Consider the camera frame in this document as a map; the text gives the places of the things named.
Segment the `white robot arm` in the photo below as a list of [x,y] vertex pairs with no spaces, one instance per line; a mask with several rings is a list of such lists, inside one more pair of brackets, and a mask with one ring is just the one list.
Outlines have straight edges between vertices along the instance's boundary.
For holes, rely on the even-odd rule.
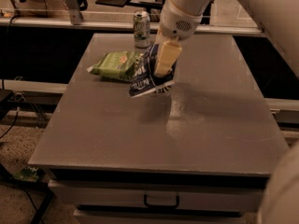
[[[193,35],[206,6],[212,0],[166,0],[157,37],[162,39],[155,72],[170,69],[166,49],[170,40]],[[278,73],[299,76],[299,0],[237,0],[259,29],[262,37],[237,36],[235,42],[245,60],[259,64],[259,77],[281,79]],[[299,145],[292,147],[278,162],[264,190],[256,224],[299,224]]]

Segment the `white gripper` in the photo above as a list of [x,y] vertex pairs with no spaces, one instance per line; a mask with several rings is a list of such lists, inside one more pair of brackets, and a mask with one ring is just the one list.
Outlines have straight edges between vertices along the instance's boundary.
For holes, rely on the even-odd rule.
[[179,40],[194,34],[203,18],[202,14],[191,15],[180,9],[172,0],[166,0],[160,15],[155,43],[158,45],[154,75],[165,77],[182,52]]

